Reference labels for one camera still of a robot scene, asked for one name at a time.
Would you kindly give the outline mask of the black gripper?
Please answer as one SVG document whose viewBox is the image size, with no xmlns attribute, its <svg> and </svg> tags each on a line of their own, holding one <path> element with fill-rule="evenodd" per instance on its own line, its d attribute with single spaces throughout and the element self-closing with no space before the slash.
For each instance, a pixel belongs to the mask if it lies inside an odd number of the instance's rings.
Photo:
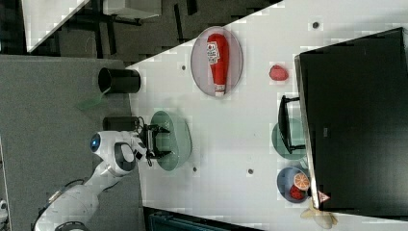
<svg viewBox="0 0 408 231">
<path fill-rule="evenodd" d="M 171 153 L 171 151 L 158 151 L 155 153 L 154 148 L 154 133 L 170 133 L 169 130 L 167 130 L 164 127 L 161 126 L 156 126 L 156 125 L 147 125 L 144 124 L 141 128 L 139 137 L 145 146 L 145 157 L 147 159 L 161 159 L 164 156 L 168 155 Z"/>
</svg>

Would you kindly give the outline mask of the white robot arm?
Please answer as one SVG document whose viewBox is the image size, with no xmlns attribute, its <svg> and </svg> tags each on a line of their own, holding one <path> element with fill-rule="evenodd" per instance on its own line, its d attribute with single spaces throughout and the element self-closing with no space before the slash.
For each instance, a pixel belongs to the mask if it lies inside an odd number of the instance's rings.
<svg viewBox="0 0 408 231">
<path fill-rule="evenodd" d="M 101 131 L 90 141 L 90 150 L 101 162 L 81 184 L 70 182 L 51 195 L 38 213 L 31 231 L 89 231 L 87 224 L 99 206 L 98 196 L 131 173 L 141 158 L 165 156 L 156 147 L 156 136 L 169 131 L 144 125 L 138 131 Z"/>
</svg>

